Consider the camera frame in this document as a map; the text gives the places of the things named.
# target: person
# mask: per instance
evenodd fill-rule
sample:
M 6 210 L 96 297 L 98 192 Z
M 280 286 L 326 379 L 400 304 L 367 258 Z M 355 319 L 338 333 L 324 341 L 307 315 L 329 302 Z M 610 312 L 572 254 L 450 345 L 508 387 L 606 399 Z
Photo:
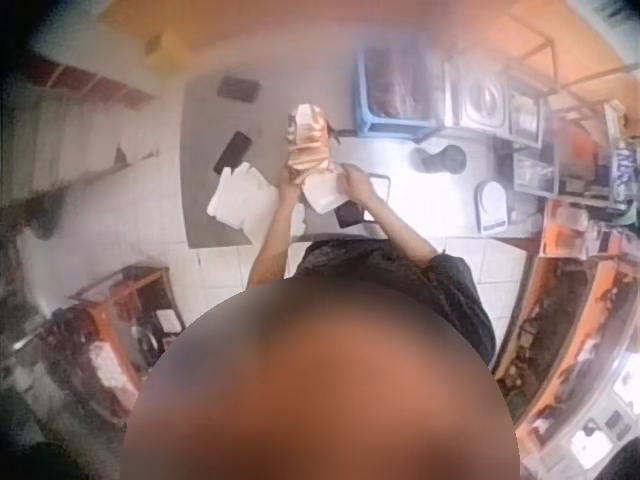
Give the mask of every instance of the person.
M 189 326 L 154 367 L 120 478 L 517 477 L 469 267 L 406 225 L 366 173 L 347 165 L 339 178 L 389 241 L 315 242 L 295 280 L 274 281 L 300 197 L 285 170 L 247 290 Z
M 376 194 L 366 172 L 355 165 L 342 166 L 339 189 L 369 211 L 388 240 L 314 242 L 294 276 L 366 280 L 404 293 L 450 323 L 489 365 L 495 354 L 495 336 L 469 266 L 461 258 L 438 252 L 404 222 Z M 291 214 L 302 189 L 286 167 L 278 187 L 279 206 L 251 268 L 247 288 L 285 276 Z

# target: tile floor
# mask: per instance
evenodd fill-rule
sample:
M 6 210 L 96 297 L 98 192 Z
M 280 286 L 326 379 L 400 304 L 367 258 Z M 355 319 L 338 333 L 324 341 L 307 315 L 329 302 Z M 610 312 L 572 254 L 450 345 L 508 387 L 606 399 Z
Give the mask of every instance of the tile floor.
M 159 105 L 140 114 L 143 126 L 129 129 L 123 141 L 132 166 L 69 190 L 61 227 L 51 240 L 42 242 L 28 230 L 22 234 L 27 285 L 45 313 L 67 304 L 67 296 L 90 281 L 135 262 L 169 266 L 178 307 L 188 323 L 246 286 L 255 247 L 187 247 L 179 180 L 180 99 L 180 89 L 173 88 Z M 157 156 L 138 160 L 150 150 Z M 526 255 L 494 240 L 430 240 L 467 261 L 500 342 Z M 291 246 L 288 275 L 306 246 Z

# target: hand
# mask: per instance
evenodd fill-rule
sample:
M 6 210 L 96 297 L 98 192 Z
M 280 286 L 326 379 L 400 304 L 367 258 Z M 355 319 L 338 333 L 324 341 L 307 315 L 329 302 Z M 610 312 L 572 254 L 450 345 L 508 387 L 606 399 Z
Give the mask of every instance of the hand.
M 367 172 L 350 164 L 343 164 L 342 168 L 344 173 L 338 175 L 338 190 L 341 193 L 363 208 L 380 198 L 373 189 Z
M 280 207 L 293 210 L 300 198 L 302 185 L 294 181 L 291 169 L 287 165 L 285 165 L 280 172 L 278 192 L 280 196 Z

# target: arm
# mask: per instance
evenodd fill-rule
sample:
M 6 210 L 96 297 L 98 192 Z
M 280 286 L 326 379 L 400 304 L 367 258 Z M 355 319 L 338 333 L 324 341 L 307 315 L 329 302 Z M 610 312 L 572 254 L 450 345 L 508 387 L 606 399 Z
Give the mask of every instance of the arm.
M 407 225 L 373 189 L 369 175 L 354 165 L 343 165 L 341 190 L 373 216 L 384 233 L 413 263 L 426 267 L 438 251 L 426 239 Z
M 272 280 L 282 280 L 287 268 L 287 254 L 291 244 L 291 215 L 298 203 L 301 187 L 283 170 L 278 185 L 280 203 L 258 256 L 253 262 L 247 288 L 256 287 Z

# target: scale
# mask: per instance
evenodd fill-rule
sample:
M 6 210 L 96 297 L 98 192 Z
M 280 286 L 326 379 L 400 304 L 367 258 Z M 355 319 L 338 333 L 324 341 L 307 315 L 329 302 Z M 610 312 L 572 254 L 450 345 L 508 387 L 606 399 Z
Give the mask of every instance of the scale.
M 507 229 L 507 192 L 498 182 L 491 180 L 478 185 L 476 210 L 478 228 L 482 235 L 493 235 Z

